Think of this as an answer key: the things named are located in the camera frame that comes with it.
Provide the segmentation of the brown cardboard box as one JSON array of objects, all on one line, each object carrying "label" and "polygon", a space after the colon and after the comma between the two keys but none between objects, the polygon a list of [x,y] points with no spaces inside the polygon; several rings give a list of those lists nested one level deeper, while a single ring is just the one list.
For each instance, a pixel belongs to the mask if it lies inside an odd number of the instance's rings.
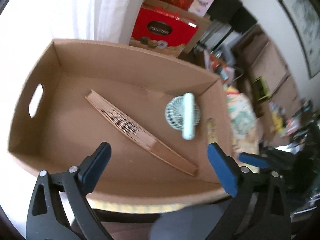
[{"label": "brown cardboard box", "polygon": [[37,174],[79,165],[105,141],[91,194],[124,205],[211,202],[224,191],[207,157],[209,120],[232,154],[220,78],[172,56],[114,43],[53,40],[17,102],[8,150]]}]

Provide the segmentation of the red gift box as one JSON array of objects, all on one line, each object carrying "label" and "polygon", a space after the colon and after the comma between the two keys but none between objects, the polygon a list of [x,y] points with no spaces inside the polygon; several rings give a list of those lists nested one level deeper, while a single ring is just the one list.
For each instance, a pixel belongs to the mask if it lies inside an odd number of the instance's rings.
[{"label": "red gift box", "polygon": [[177,47],[187,45],[197,31],[194,22],[155,9],[141,8],[131,37],[138,41],[141,38],[164,41],[169,47]]}]

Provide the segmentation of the large brown cardboard carton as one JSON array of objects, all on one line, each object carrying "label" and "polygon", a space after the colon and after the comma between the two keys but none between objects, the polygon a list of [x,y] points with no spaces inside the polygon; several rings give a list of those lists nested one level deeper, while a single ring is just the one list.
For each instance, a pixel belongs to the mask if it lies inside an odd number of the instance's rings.
[{"label": "large brown cardboard carton", "polygon": [[178,57],[195,47],[210,24],[207,16],[159,0],[144,0],[129,45]]}]

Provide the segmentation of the yellow plaid tablecloth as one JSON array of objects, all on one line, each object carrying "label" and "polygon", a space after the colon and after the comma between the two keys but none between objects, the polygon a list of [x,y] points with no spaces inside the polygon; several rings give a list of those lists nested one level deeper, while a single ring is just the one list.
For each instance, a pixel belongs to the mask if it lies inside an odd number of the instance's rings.
[{"label": "yellow plaid tablecloth", "polygon": [[[253,112],[247,96],[238,92],[235,88],[226,89],[226,101],[231,128],[233,132],[233,154],[238,158],[241,152],[258,154],[259,136],[257,118]],[[161,205],[128,205],[112,202],[103,202],[90,199],[89,204],[94,209],[122,213],[166,213],[180,210],[188,204],[174,203]]]}]

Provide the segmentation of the pink white paper bag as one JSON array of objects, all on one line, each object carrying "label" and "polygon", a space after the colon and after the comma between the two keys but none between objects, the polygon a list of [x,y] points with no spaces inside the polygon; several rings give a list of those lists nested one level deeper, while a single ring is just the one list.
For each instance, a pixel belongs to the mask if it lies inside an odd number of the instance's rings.
[{"label": "pink white paper bag", "polygon": [[188,12],[199,17],[204,17],[214,0],[194,0]]}]

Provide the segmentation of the mint green handheld fan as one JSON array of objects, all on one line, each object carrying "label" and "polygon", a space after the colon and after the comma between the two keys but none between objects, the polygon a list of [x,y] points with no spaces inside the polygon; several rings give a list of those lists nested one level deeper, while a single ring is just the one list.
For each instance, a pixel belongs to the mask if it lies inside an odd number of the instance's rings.
[{"label": "mint green handheld fan", "polygon": [[201,112],[193,93],[173,98],[166,105],[164,115],[169,126],[180,131],[184,140],[195,138],[195,127],[200,122]]}]

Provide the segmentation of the white curtain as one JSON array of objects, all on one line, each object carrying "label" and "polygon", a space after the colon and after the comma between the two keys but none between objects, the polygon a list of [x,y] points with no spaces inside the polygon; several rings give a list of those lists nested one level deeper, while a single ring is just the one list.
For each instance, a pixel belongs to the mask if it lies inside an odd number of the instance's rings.
[{"label": "white curtain", "polygon": [[93,0],[89,40],[128,44],[144,0]]}]

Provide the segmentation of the folded wooden hand fan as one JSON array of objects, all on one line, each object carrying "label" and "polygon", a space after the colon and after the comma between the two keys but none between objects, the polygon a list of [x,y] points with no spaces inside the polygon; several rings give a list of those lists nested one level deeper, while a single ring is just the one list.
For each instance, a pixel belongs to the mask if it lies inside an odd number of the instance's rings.
[{"label": "folded wooden hand fan", "polygon": [[194,164],[160,141],[97,92],[90,90],[85,98],[111,125],[142,149],[185,174],[193,177],[197,175],[198,168]]}]

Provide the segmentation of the framed ink painting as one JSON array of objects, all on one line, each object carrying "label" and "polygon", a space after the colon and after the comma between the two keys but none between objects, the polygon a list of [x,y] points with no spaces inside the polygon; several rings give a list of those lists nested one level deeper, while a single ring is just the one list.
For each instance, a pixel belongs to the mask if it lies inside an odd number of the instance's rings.
[{"label": "framed ink painting", "polygon": [[277,0],[297,34],[309,78],[319,73],[319,12],[310,0]]}]

